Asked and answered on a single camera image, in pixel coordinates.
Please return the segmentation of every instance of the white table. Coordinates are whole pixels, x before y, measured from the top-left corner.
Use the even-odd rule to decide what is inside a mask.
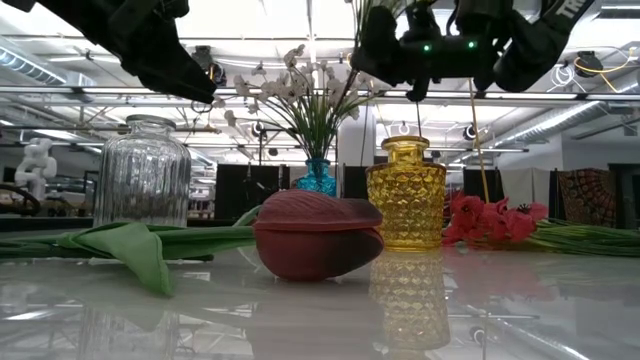
[[[172,265],[172,298],[119,264],[0,264],[0,360],[640,359],[640,260],[385,254],[302,284],[244,253]]]

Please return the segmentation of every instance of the white robot figure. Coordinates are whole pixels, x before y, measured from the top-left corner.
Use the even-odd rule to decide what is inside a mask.
[[[29,192],[38,201],[44,200],[47,180],[58,172],[56,159],[49,156],[50,139],[34,138],[24,148],[24,158],[16,169],[16,186],[29,184]]]

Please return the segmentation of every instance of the ceiling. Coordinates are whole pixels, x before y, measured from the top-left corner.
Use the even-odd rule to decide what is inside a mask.
[[[338,76],[346,74],[347,65],[338,64],[339,59],[350,51],[353,37],[353,18],[350,7],[344,0],[309,1],[311,4],[311,18],[308,21],[308,5],[305,0],[234,0],[234,1],[210,1],[191,0],[190,13],[177,20],[178,33],[181,42],[189,52],[193,52],[196,45],[212,46],[212,55],[218,60],[232,83],[233,76],[240,74],[246,80],[260,84],[261,78],[251,76],[251,69],[260,61],[265,63],[279,63],[281,57],[291,48],[300,43],[307,45],[302,63],[311,56],[317,59],[326,59],[333,62]],[[435,11],[436,19],[444,28],[446,19],[450,14],[447,2]],[[535,18],[535,6],[533,1],[516,1],[516,6],[529,16]],[[598,9],[590,13],[597,14]],[[618,67],[626,62],[629,49],[640,44],[638,31],[640,20],[636,19],[603,19],[586,16],[574,29],[571,39],[566,47],[560,62],[573,61],[576,53],[582,50],[595,51],[602,60],[605,68]],[[398,34],[407,29],[406,21],[399,21]],[[309,40],[310,31],[314,39]],[[117,59],[102,47],[95,46],[82,37],[76,29],[64,21],[36,5],[31,13],[23,13],[19,10],[0,3],[0,36],[8,40],[29,56],[40,59],[42,63],[51,69],[62,71],[75,71],[84,74],[95,81],[98,86],[107,87],[140,87],[137,78],[122,70]],[[82,56],[90,51],[94,61],[83,59]],[[631,60],[620,71],[608,74],[609,80],[624,76],[638,67],[637,60]],[[268,70],[268,78],[278,75],[277,69]],[[589,92],[603,88],[604,80],[600,77],[590,79],[575,77],[566,86],[557,86],[558,79],[566,80],[566,74],[562,69],[555,68],[549,74],[543,76],[529,91],[540,93],[561,92]],[[7,70],[0,70],[0,85],[40,85],[22,76],[16,76]],[[431,90],[440,91],[469,91],[465,79],[445,79],[441,84],[432,84]],[[490,91],[500,91],[492,87]],[[68,106],[65,98],[61,96],[21,95],[22,99],[32,101],[38,106],[46,106],[52,111],[67,118],[79,121],[81,118],[80,107]],[[162,97],[130,96],[129,98],[118,95],[97,96],[98,100],[126,101],[127,99],[140,101],[161,102],[167,100]],[[193,144],[229,145],[229,148],[198,148],[197,151],[213,162],[246,163],[250,159],[235,149],[237,144],[257,144],[256,139],[248,131],[251,120],[257,120],[255,115],[248,114],[245,104],[240,100],[231,102],[238,118],[248,120],[239,121],[241,126],[233,128],[227,126],[223,117],[223,110],[214,109],[209,114],[199,115],[192,111],[189,105],[183,101],[181,104],[162,106],[93,106],[85,108],[82,118],[94,117],[91,126],[115,126],[124,123],[124,119],[131,114],[152,114],[169,118],[175,121],[179,127],[192,127],[194,119],[198,119],[195,127],[203,129],[207,124],[222,130],[221,134],[199,132],[188,135],[185,132],[176,133],[181,141]],[[478,127],[481,136],[492,139],[509,131],[510,129],[528,121],[529,119],[544,113],[551,107],[568,106],[555,104],[533,104],[518,101],[501,101],[493,103],[479,103],[476,109]],[[389,135],[397,135],[401,131],[418,133],[417,111],[415,104],[408,101],[393,101],[391,103],[377,103],[367,111],[377,122],[376,143],[379,144]],[[438,147],[469,147],[470,143],[463,139],[463,130],[471,124],[472,110],[469,103],[449,100],[430,101],[420,105],[420,117],[422,134],[430,139],[432,146]],[[99,138],[108,138],[115,133],[94,133]],[[272,145],[294,145],[294,141],[286,134],[278,135]],[[257,149],[250,150],[251,155],[257,158]],[[281,151],[277,157],[265,159],[273,163],[289,162],[297,163],[304,160],[301,150],[290,149]]]

